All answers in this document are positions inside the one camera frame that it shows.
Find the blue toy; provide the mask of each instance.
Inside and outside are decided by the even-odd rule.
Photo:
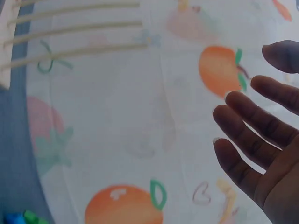
[[[23,213],[9,213],[4,215],[5,224],[26,224]]]

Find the green bow print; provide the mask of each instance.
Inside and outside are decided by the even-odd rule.
[[[50,55],[52,54],[52,51],[51,51],[51,49],[50,49],[50,46],[49,46],[45,41],[40,40],[40,44],[43,45],[43,46],[46,48],[47,52],[48,52]],[[59,64],[65,66],[65,67],[67,67],[67,68],[69,68],[69,69],[71,69],[71,70],[74,68],[74,66],[73,66],[71,63],[67,62],[67,61],[59,60],[59,59],[51,59],[49,68],[47,68],[47,69],[42,68],[42,66],[41,66],[41,62],[39,62],[39,63],[37,64],[37,70],[38,70],[40,73],[42,73],[42,74],[48,74],[48,73],[50,73],[50,71],[52,70],[52,68],[53,68],[53,63],[54,63],[54,62],[57,62],[57,63],[59,63]]]

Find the red strawberry illustration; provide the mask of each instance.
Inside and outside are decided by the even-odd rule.
[[[40,174],[56,164],[71,166],[65,155],[73,128],[64,128],[60,114],[35,97],[27,97],[30,137]]]

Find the fingernail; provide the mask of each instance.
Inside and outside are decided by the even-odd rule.
[[[213,139],[213,145],[215,145],[215,142],[218,141],[220,138],[214,138]]]

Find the finger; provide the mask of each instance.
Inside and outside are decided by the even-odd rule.
[[[225,102],[262,137],[278,147],[285,148],[299,134],[296,128],[267,113],[240,92],[229,93]]]
[[[219,127],[242,152],[262,168],[267,169],[281,152],[251,131],[228,106],[216,107],[213,117]]]
[[[287,40],[265,45],[262,53],[274,68],[286,73],[299,72],[299,42]]]
[[[252,78],[251,86],[262,96],[299,115],[299,90],[297,88],[266,76]]]
[[[236,148],[227,139],[214,143],[218,162],[232,181],[252,200],[262,176],[251,168],[238,154]]]

